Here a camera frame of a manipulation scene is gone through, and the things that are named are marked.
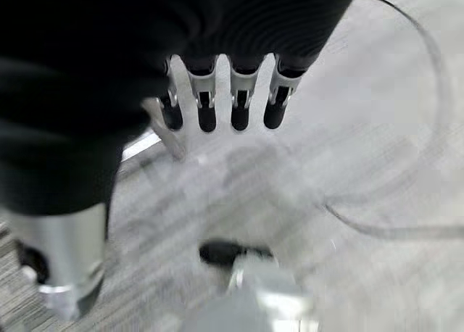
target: metal bracket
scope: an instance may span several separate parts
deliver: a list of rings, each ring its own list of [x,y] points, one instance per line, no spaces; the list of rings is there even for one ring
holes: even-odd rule
[[[198,108],[201,109],[203,107],[203,104],[200,102],[200,93],[209,93],[208,107],[212,109],[215,106],[216,70],[214,69],[209,75],[204,76],[198,76],[189,71],[187,73],[190,79],[191,91]]]
[[[238,107],[238,95],[239,91],[246,91],[246,102],[244,108],[247,109],[249,107],[251,98],[254,94],[254,87],[256,86],[256,80],[258,77],[258,70],[252,73],[251,75],[243,75],[241,73],[236,72],[231,66],[231,95],[232,95],[232,105],[233,107]]]
[[[271,105],[274,105],[276,103],[277,90],[279,87],[287,87],[289,88],[289,92],[287,93],[285,101],[282,103],[282,106],[286,106],[289,102],[289,99],[291,98],[291,95],[295,92],[299,82],[302,80],[303,75],[297,78],[285,77],[279,73],[277,65],[278,60],[275,63],[273,77],[270,80],[268,101]]]

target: robotic arm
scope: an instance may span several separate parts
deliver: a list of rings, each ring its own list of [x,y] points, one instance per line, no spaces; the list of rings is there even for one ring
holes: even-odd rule
[[[231,124],[244,130],[261,61],[274,54],[264,124],[275,129],[350,2],[0,0],[0,204],[48,308],[77,319],[98,296],[115,174],[149,122],[142,101],[156,97],[166,126],[182,127],[170,56],[184,61],[211,132],[217,55],[230,60]],[[294,293],[286,278],[275,292],[257,288],[254,272],[272,265],[250,261],[237,262],[250,311]]]

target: black cable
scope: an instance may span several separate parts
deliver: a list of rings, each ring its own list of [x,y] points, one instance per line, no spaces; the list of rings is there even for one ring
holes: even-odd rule
[[[393,191],[398,191],[400,187],[404,188],[406,184],[408,185],[406,188],[409,188],[415,180],[413,176],[418,174],[422,166],[426,163],[430,164],[432,160],[437,159],[437,156],[439,157],[439,155],[443,153],[444,149],[442,147],[446,143],[448,127],[452,116],[453,99],[450,90],[451,87],[449,85],[449,78],[447,77],[446,67],[444,66],[444,60],[441,56],[438,44],[435,42],[431,34],[417,20],[400,9],[397,5],[388,0],[376,1],[393,8],[411,22],[426,45],[436,78],[437,111],[434,129],[432,130],[431,138],[419,154],[418,160],[411,164],[409,169],[406,169],[399,174],[399,178],[397,180],[391,180],[386,185],[363,195],[344,194],[339,196],[330,196],[322,203],[323,207],[327,212],[353,230],[376,238],[384,238],[388,240],[464,239],[464,225],[382,228],[351,221],[348,217],[337,212],[332,206],[337,203],[348,205],[363,203],[368,200],[372,200],[375,195],[377,197],[379,195],[385,197]]]

